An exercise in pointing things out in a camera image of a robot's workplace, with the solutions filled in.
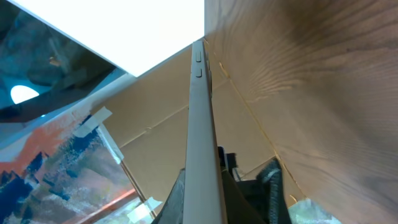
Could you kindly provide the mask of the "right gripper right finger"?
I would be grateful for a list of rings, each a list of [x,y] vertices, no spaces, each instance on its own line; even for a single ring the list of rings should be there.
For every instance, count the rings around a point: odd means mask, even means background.
[[[236,181],[229,172],[227,154],[218,146],[221,180],[228,224],[261,224],[264,220],[244,198]]]

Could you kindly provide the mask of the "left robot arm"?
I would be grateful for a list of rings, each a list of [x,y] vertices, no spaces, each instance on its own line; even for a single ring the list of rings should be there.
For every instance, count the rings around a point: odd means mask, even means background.
[[[284,198],[279,161],[271,159],[255,179],[236,181],[221,171],[227,222],[229,224],[291,224]]]

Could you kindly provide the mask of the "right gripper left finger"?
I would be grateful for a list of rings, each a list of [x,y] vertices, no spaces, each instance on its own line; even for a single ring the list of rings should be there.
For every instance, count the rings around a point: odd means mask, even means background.
[[[160,213],[151,224],[182,224],[185,169],[181,169]]]

